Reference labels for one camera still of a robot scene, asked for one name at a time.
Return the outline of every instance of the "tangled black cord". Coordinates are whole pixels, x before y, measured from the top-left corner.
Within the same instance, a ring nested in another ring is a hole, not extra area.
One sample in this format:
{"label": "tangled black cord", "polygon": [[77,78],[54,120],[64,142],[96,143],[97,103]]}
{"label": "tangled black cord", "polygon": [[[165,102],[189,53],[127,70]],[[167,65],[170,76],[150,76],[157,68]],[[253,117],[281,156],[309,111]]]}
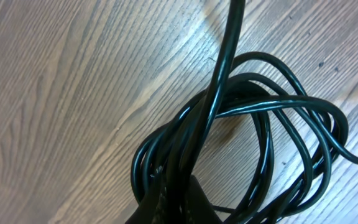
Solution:
{"label": "tangled black cord", "polygon": [[[131,184],[137,201],[143,199],[154,174],[166,176],[167,190],[180,194],[188,184],[191,171],[216,118],[251,114],[257,132],[260,157],[244,198],[236,209],[214,206],[230,213],[225,223],[275,223],[283,217],[302,212],[324,194],[331,176],[331,165],[338,155],[358,164],[358,157],[345,149],[349,126],[343,112],[332,103],[310,97],[293,72],[278,58],[249,52],[234,58],[241,30],[245,2],[231,1],[226,30],[208,89],[195,95],[167,124],[150,134],[137,149],[131,167]],[[231,71],[249,60],[273,65],[296,91],[289,95],[271,79],[256,73],[242,73],[228,78]],[[263,83],[277,95],[270,95],[254,82]],[[291,121],[282,111],[294,109],[309,125],[319,141],[313,157]],[[282,123],[303,161],[304,171],[284,193],[257,212],[269,189],[274,164],[270,120],[271,111]],[[323,174],[317,191],[304,201],[313,179]]]}

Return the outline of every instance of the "wooden floor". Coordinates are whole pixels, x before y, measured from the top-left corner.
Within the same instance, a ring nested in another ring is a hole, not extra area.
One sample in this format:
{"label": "wooden floor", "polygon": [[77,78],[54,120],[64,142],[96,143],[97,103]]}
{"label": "wooden floor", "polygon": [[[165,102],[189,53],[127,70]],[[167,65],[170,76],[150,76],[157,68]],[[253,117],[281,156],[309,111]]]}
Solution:
{"label": "wooden floor", "polygon": [[[137,207],[132,155],[208,85],[228,2],[0,0],[0,223],[123,223]],[[282,59],[311,96],[345,112],[347,148],[358,155],[358,1],[250,0],[237,53],[254,50]],[[293,93],[264,63],[238,71]],[[315,137],[287,112],[313,152]],[[302,171],[272,123],[266,202]],[[234,208],[258,156],[249,116],[219,120],[194,173],[211,202]],[[358,223],[358,166],[338,159],[324,197],[282,223]]]}

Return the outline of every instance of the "glossy black wire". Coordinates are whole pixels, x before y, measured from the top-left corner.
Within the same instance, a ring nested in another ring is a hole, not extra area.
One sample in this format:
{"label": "glossy black wire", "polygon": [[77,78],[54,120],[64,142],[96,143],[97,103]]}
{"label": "glossy black wire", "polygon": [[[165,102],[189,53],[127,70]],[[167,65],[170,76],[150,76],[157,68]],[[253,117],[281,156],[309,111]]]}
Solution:
{"label": "glossy black wire", "polygon": [[[230,213],[225,223],[275,223],[283,217],[302,212],[323,196],[329,184],[332,163],[338,155],[358,164],[358,157],[344,147],[349,125],[338,107],[308,96],[293,72],[272,55],[249,52],[234,58],[244,6],[244,1],[231,1],[221,50],[209,87],[189,100],[169,123],[150,134],[136,150],[131,167],[131,185],[139,203],[148,191],[152,177],[159,172],[167,178],[168,198],[179,200],[216,118],[251,114],[260,150],[254,177],[237,208],[214,206],[217,211]],[[235,68],[249,60],[273,65],[297,95],[289,95],[272,80],[257,73],[242,73],[228,78]],[[277,95],[269,94],[255,82],[264,84]],[[284,108],[295,110],[316,135],[319,146],[312,157],[300,134],[282,111]],[[257,212],[269,190],[274,167],[268,111],[278,118],[295,143],[304,171],[290,188]],[[305,200],[313,179],[321,174],[323,178],[317,191]]]}

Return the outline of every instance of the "black cable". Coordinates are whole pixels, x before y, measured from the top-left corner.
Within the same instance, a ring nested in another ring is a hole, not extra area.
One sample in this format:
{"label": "black cable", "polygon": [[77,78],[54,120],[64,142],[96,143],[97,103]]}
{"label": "black cable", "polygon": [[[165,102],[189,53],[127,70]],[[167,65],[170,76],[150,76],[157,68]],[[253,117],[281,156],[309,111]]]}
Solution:
{"label": "black cable", "polygon": [[[308,96],[293,72],[272,55],[249,52],[234,58],[244,7],[244,0],[230,3],[226,30],[209,87],[195,95],[169,123],[150,134],[136,150],[131,167],[131,184],[139,203],[153,182],[152,177],[159,172],[166,176],[170,200],[179,200],[216,118],[251,114],[260,147],[254,178],[237,208],[214,206],[217,211],[230,213],[225,223],[275,223],[283,217],[302,212],[323,196],[329,184],[332,163],[338,155],[358,164],[358,157],[344,147],[349,125],[339,108],[328,101]],[[273,65],[297,95],[289,95],[276,83],[256,73],[242,73],[228,78],[231,71],[249,60],[261,60]],[[277,95],[270,95],[254,82],[263,83]],[[318,138],[319,146],[313,157],[282,111],[284,108],[294,109]],[[268,111],[273,112],[292,138],[300,152],[304,171],[289,189],[257,212],[267,195],[274,167]],[[304,201],[313,179],[320,174],[323,178],[317,191]]]}

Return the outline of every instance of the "thick black cable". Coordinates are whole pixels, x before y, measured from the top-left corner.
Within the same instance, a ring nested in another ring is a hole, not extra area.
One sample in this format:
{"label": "thick black cable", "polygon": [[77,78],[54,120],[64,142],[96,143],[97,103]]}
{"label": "thick black cable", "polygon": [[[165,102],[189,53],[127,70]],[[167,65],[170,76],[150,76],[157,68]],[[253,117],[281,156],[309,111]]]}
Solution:
{"label": "thick black cable", "polygon": [[[169,200],[180,199],[216,118],[251,114],[260,146],[254,178],[237,208],[214,206],[215,210],[231,214],[225,223],[260,223],[263,220],[275,223],[283,217],[302,212],[325,193],[332,163],[338,155],[358,164],[358,157],[344,147],[349,125],[338,107],[308,96],[293,72],[272,55],[249,52],[234,57],[244,2],[230,3],[226,30],[209,87],[195,95],[169,123],[150,134],[136,150],[131,167],[131,185],[138,202],[143,199],[153,181],[152,177],[158,172],[163,172],[167,178]],[[242,73],[228,78],[231,71],[249,60],[273,65],[288,80],[297,95],[289,95],[276,83],[256,73]],[[277,95],[270,95],[254,82],[264,84]],[[282,111],[284,108],[294,109],[318,138],[319,146],[312,157],[298,131]],[[290,188],[258,212],[269,190],[274,167],[268,111],[273,112],[295,143],[304,171]],[[323,178],[317,191],[305,201],[313,179],[321,174]]]}

